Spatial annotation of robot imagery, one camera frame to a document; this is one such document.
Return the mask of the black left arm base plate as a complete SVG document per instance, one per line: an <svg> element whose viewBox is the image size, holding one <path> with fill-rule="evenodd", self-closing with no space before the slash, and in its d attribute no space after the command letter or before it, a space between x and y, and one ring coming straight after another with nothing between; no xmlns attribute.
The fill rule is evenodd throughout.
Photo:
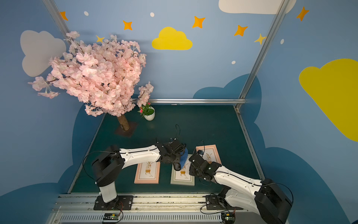
<svg viewBox="0 0 358 224"><path fill-rule="evenodd" d="M121 210L129 211L131 210L133 204L134 196L131 195L119 195L114 200L105 203L102 196L98 196L93 210L95 211L110 211L110 210Z"/></svg>

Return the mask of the pink picture frame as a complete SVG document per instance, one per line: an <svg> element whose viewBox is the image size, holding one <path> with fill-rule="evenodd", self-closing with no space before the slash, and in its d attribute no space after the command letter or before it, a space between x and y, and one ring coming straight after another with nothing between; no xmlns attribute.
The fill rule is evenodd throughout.
<svg viewBox="0 0 358 224"><path fill-rule="evenodd" d="M198 152L199 150L203 151L202 157L204 160L207 160L208 163L222 163L216 145L197 146L196 151Z"/></svg>
<svg viewBox="0 0 358 224"><path fill-rule="evenodd" d="M135 184L159 184L160 162L144 162L137 166Z"/></svg>

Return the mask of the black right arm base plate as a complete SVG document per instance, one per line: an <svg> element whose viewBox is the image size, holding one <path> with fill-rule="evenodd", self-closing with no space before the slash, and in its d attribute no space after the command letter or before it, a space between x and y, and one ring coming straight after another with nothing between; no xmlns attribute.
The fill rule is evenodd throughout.
<svg viewBox="0 0 358 224"><path fill-rule="evenodd" d="M206 209L209 211L213 210L233 210L234 208L229 205L223 197L215 194L205 196Z"/></svg>

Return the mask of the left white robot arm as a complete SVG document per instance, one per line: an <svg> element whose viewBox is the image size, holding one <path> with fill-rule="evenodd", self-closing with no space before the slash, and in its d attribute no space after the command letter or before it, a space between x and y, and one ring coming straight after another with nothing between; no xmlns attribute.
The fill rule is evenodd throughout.
<svg viewBox="0 0 358 224"><path fill-rule="evenodd" d="M112 145L94 160L92 169L101 199L104 203L111 203L117 198L115 181L124 168L144 162L160 162L171 164L174 170L180 171L186 160L186 144L175 138L168 143L156 142L148 147L134 149Z"/></svg>

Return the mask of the grey-green picture frame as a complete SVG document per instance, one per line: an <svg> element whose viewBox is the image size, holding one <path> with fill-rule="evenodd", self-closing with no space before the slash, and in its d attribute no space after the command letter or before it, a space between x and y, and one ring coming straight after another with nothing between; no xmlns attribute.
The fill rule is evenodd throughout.
<svg viewBox="0 0 358 224"><path fill-rule="evenodd" d="M187 160L180 171L176 171L174 167L172 167L170 184L185 186L195 185L195 177L189 174L189 169L191 165L191 162L189 161L190 156L191 154L188 155Z"/></svg>

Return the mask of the blue black-edged cloth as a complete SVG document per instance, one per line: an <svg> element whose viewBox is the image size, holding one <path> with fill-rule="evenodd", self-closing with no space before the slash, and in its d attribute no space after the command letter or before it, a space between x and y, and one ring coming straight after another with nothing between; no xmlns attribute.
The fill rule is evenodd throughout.
<svg viewBox="0 0 358 224"><path fill-rule="evenodd" d="M186 163L187 157L188 157L188 149L185 148L179 154L179 162L176 162L176 163L173 164L173 168L174 168L175 171L180 171L180 170L183 169L183 167L184 167L184 165Z"/></svg>

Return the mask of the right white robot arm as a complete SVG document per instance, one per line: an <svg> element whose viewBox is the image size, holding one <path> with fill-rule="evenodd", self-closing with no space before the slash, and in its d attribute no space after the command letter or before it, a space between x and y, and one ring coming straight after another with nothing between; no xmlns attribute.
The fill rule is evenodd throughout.
<svg viewBox="0 0 358 224"><path fill-rule="evenodd" d="M206 209L230 212L246 210L261 216L267 224L285 224L293 201L271 179L263 181L235 173L199 154L189 158L189 174L223 187L219 194L206 195Z"/></svg>

